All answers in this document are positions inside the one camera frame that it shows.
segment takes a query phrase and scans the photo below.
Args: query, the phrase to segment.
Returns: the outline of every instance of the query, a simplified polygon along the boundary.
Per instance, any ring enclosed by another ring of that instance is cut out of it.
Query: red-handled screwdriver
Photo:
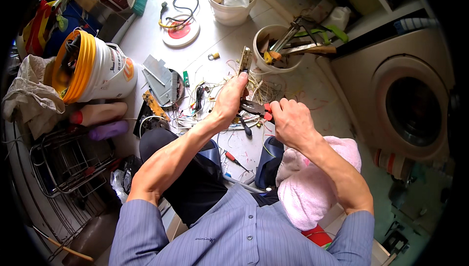
[[[225,155],[226,155],[226,157],[227,157],[228,159],[230,159],[232,162],[234,162],[235,164],[241,166],[242,168],[244,168],[244,170],[249,171],[249,170],[247,170],[244,166],[242,166],[242,165],[239,163],[239,161],[237,161],[236,158],[231,155],[230,152],[228,152],[228,151],[225,150]]]

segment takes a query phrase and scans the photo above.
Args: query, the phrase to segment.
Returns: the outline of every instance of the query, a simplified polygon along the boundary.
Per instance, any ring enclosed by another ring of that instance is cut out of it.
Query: black pants
[[[156,151],[176,140],[178,136],[163,128],[147,131],[140,140],[140,158],[145,162]],[[191,160],[179,178],[163,193],[174,211],[187,226],[196,222],[225,195],[227,188],[200,162]],[[277,190],[252,194],[259,206],[278,201]]]

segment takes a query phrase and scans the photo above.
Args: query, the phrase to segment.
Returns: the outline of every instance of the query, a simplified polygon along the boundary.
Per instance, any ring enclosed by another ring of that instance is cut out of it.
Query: yellow bucket lid
[[[96,44],[93,35],[83,30],[75,30],[70,33],[57,54],[54,69],[52,72],[52,87],[60,94],[67,86],[62,85],[57,81],[57,74],[59,73],[62,64],[62,58],[65,55],[65,44],[67,40],[74,40],[80,34],[80,52],[75,66],[75,73],[71,79],[70,86],[65,96],[62,98],[64,103],[74,103],[83,94],[88,81],[90,80],[91,71],[93,69],[94,57],[96,55]]]

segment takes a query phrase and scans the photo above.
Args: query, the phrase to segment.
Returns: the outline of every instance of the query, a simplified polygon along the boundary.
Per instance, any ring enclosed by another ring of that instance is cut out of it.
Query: purple bottle
[[[100,141],[109,139],[111,137],[124,134],[128,130],[127,121],[118,121],[113,123],[108,123],[99,127],[92,129],[88,133],[88,137],[94,141]]]

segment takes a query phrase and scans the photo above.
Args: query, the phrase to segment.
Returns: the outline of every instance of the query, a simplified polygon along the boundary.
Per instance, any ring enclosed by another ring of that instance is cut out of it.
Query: washing machine door
[[[386,59],[372,77],[374,103],[389,145],[416,160],[448,153],[448,91],[438,74],[410,55]]]

